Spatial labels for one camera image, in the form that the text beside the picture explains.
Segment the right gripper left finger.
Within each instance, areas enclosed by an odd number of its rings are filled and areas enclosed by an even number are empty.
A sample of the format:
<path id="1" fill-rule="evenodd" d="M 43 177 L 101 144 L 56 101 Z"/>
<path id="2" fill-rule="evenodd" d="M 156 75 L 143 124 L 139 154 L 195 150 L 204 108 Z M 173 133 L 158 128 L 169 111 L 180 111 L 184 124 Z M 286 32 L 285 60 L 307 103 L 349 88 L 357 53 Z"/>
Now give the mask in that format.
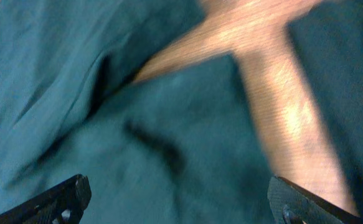
<path id="1" fill-rule="evenodd" d="M 77 174 L 0 214 L 0 224 L 79 224 L 91 197 L 88 177 Z"/>

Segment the black shorts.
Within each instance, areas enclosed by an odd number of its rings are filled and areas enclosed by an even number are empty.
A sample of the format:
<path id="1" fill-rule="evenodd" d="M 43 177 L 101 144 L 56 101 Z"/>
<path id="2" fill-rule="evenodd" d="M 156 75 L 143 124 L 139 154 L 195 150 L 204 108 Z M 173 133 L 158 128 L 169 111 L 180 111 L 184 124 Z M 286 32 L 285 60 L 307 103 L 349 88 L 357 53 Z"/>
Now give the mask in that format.
<path id="1" fill-rule="evenodd" d="M 0 214 L 83 174 L 83 223 L 273 223 L 234 55 L 132 83 L 204 17 L 197 1 L 0 1 Z"/>

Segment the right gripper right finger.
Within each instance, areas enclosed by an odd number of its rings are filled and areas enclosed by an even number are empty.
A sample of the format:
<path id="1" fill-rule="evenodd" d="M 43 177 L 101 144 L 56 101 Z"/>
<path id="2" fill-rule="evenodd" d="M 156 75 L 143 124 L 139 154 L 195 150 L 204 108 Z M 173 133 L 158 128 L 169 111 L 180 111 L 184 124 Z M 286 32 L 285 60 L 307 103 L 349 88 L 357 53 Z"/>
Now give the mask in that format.
<path id="1" fill-rule="evenodd" d="M 363 219 L 283 177 L 271 178 L 267 197 L 277 224 L 363 224 Z"/>

